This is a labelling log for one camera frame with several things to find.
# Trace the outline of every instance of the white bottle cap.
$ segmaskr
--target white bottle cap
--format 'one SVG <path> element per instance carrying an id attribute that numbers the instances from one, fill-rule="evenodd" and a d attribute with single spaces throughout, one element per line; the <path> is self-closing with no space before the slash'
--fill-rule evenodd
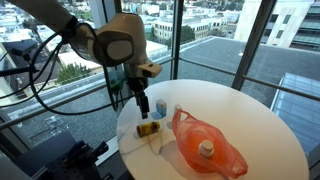
<path id="1" fill-rule="evenodd" d="M 213 148 L 214 148 L 214 144 L 211 141 L 203 140 L 199 145 L 199 153 L 202 156 L 209 158 L 213 154 L 213 151 L 214 151 Z"/>

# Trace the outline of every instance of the round white table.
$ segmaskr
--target round white table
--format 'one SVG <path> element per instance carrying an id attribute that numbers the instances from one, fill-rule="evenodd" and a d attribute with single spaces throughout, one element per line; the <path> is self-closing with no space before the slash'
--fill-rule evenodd
<path id="1" fill-rule="evenodd" d="M 199 120 L 219 128 L 242 154 L 249 169 L 238 179 L 308 180 L 307 160 L 289 127 L 255 99 L 219 84 L 198 80 L 161 82 L 146 89 L 149 118 L 142 120 L 134 98 L 123 108 L 117 124 L 121 157 L 132 176 L 143 179 L 224 179 L 217 173 L 200 174 L 180 154 L 171 129 L 174 106 L 180 104 Z M 167 103 L 167 116 L 154 120 L 156 101 Z M 160 131 L 140 138 L 136 126 L 160 122 Z"/>

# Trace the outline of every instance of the yellow object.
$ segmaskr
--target yellow object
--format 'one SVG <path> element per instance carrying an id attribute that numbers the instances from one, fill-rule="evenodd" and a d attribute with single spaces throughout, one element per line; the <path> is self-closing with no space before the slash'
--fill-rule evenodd
<path id="1" fill-rule="evenodd" d="M 140 137 L 157 132 L 160 129 L 159 122 L 151 122 L 137 126 L 137 133 Z"/>

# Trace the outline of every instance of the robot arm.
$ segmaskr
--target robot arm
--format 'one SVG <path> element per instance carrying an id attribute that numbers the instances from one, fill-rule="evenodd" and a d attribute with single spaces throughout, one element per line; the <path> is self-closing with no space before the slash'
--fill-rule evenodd
<path id="1" fill-rule="evenodd" d="M 55 32 L 74 30 L 68 41 L 82 58 L 108 67 L 124 64 L 129 88 L 136 96 L 142 117 L 147 117 L 149 105 L 143 91 L 148 86 L 147 78 L 156 77 L 162 68 L 148 60 L 144 25 L 138 15 L 116 14 L 113 20 L 95 31 L 96 40 L 87 27 L 80 26 L 75 29 L 77 19 L 57 0 L 8 1 L 30 13 Z"/>

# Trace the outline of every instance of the transparent plastic bag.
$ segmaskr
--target transparent plastic bag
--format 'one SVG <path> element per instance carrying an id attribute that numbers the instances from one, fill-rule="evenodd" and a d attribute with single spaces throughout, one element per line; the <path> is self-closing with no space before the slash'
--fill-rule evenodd
<path id="1" fill-rule="evenodd" d="M 180 120 L 181 114 L 187 118 Z M 187 163 L 199 173 L 219 173 L 224 177 L 238 178 L 247 173 L 248 165 L 237 149 L 228 143 L 221 131 L 188 112 L 178 110 L 172 118 L 172 130 L 181 154 Z M 205 158 L 198 153 L 199 144 L 209 140 L 214 153 Z"/>

